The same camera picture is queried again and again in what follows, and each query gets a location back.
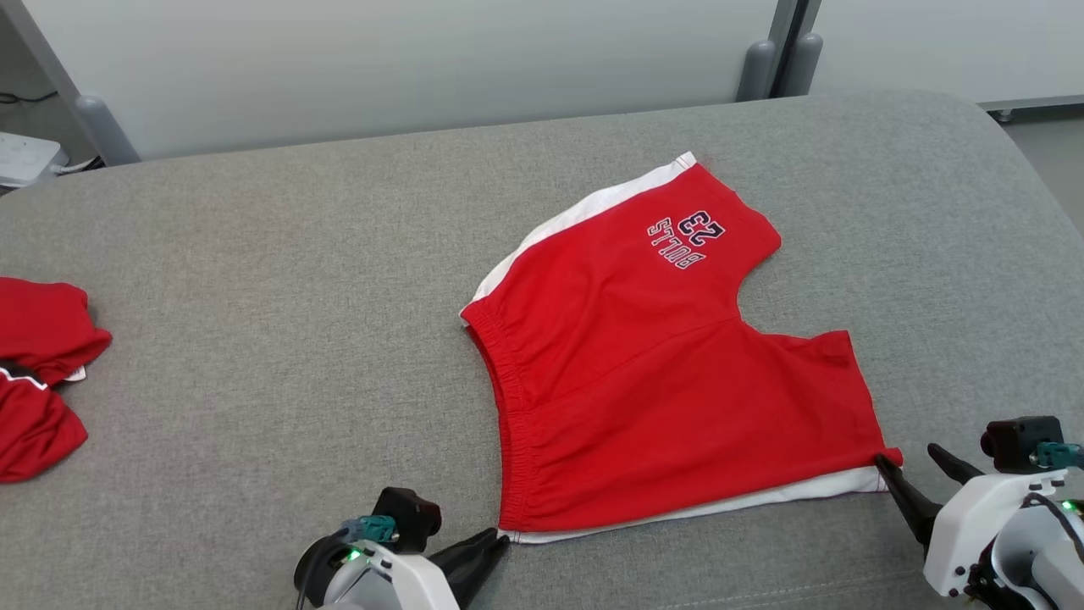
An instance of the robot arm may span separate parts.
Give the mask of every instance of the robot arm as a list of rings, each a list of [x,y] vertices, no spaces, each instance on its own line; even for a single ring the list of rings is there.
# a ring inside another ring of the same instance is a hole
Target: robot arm
[[[941,470],[964,485],[943,506],[887,458],[876,460],[926,550],[927,582],[942,596],[963,595],[994,610],[1084,608],[1081,510],[1074,501],[1050,499],[1067,469],[1084,464],[1084,453],[1062,442],[1053,417],[991,423],[982,449],[994,458],[996,475],[929,445]]]
[[[440,507],[400,488],[386,488],[371,516],[344,525],[298,561],[298,608],[304,596],[334,610],[465,609],[509,544],[490,528],[423,557]]]

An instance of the black trim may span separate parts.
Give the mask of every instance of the black trim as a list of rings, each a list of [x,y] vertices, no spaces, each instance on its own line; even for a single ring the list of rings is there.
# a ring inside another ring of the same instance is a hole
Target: black trim
[[[24,367],[15,361],[0,361],[0,369],[8,372],[8,375],[11,377],[29,377],[41,386],[46,386],[46,382],[38,379],[38,376],[34,374],[34,369]]]

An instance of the gray fabric surface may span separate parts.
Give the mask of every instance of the gray fabric surface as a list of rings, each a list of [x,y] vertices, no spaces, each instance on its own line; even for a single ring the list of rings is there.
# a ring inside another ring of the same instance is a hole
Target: gray fabric surface
[[[0,488],[0,607],[287,608],[301,551],[389,484],[441,505],[431,549],[492,525],[495,416],[459,310],[535,224],[685,150],[783,235],[743,286],[746,320],[849,329],[887,441],[933,498],[957,486],[929,442],[986,466],[990,419],[1056,414],[1084,437],[1084,242],[954,99],[810,96],[106,169],[0,200],[0,273],[83,287],[115,337],[64,390],[87,444]],[[890,497],[865,494],[513,548],[474,607],[958,607],[920,569]]]

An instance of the red shorts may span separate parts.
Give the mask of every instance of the red shorts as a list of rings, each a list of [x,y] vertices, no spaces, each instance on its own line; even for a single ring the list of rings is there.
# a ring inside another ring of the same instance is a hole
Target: red shorts
[[[883,490],[846,332],[757,332],[746,274],[779,247],[686,153],[541,224],[461,316],[500,417],[502,530],[550,542]]]

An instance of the white tag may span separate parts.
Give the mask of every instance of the white tag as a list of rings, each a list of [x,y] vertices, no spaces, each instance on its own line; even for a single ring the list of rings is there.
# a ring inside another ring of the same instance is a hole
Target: white tag
[[[72,372],[72,375],[64,378],[64,381],[82,381],[87,379],[87,368],[79,367]]]

